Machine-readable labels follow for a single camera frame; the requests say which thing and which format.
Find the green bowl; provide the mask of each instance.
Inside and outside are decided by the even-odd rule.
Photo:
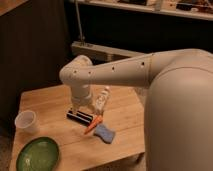
[[[26,144],[16,160],[17,171],[52,171],[59,159],[57,143],[40,137]]]

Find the wall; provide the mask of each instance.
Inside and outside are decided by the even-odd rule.
[[[21,92],[60,83],[68,55],[62,0],[29,0],[0,17],[0,133],[14,131]]]

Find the toy carrot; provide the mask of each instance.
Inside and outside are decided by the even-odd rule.
[[[90,132],[93,128],[95,128],[99,123],[101,123],[103,121],[103,117],[102,115],[98,115],[94,121],[92,121],[92,123],[87,127],[87,129],[85,130],[84,134],[87,134],[88,132]]]

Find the black object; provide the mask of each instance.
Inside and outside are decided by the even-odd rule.
[[[176,6],[176,9],[190,11],[198,0],[180,0]]]
[[[81,111],[78,111],[76,115],[79,116],[79,117],[81,117],[81,118],[83,118],[83,119],[86,119],[86,120],[88,120],[90,122],[92,122],[92,120],[93,120],[93,116],[92,115],[86,114],[86,113],[81,112]]]
[[[78,111],[77,114],[75,115],[72,113],[71,110],[67,113],[67,118],[74,120],[85,126],[89,126],[93,120],[93,117],[91,115],[88,115],[88,114],[80,112],[80,111]]]
[[[146,5],[146,0],[119,0],[118,2],[127,4]]]

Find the white robot body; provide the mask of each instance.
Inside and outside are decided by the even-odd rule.
[[[89,60],[84,58],[60,71],[62,82],[71,87],[74,106],[91,101],[88,84],[150,87],[144,120],[148,171],[213,170],[211,53],[184,49],[78,65]]]

